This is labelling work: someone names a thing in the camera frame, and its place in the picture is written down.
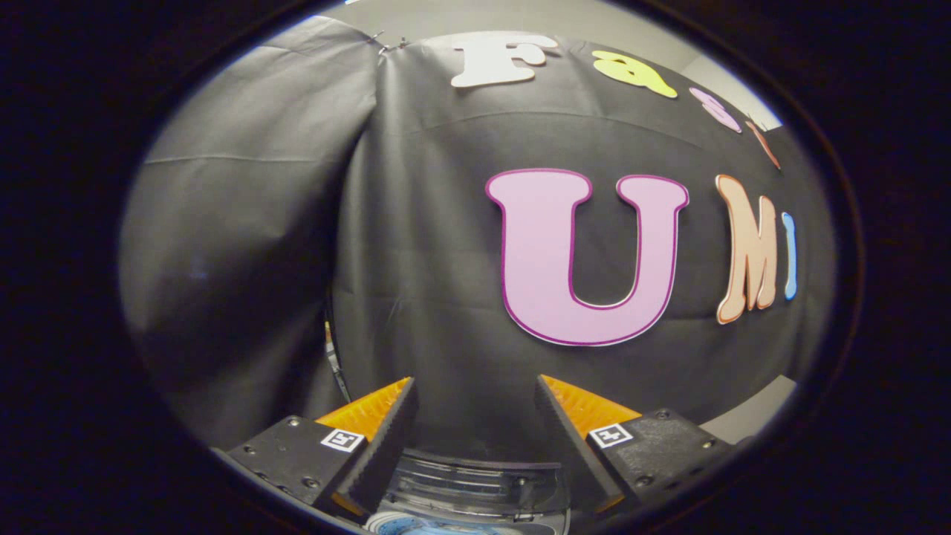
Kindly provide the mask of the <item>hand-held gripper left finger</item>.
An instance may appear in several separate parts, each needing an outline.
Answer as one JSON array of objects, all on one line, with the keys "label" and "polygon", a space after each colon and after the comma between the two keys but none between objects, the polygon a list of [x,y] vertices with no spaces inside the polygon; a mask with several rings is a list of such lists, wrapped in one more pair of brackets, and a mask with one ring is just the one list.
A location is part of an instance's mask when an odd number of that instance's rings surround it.
[{"label": "hand-held gripper left finger", "polygon": [[388,495],[417,412],[417,383],[405,377],[320,418],[289,415],[210,452],[264,513],[366,521]]}]

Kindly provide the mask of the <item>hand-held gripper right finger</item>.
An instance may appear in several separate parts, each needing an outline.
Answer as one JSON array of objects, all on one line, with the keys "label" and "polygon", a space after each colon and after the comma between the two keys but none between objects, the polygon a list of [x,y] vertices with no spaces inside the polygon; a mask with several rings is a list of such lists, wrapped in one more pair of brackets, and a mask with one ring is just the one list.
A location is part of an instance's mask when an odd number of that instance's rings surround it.
[{"label": "hand-held gripper right finger", "polygon": [[641,413],[549,375],[536,377],[534,406],[571,509],[597,520],[673,500],[734,450],[671,409]]}]

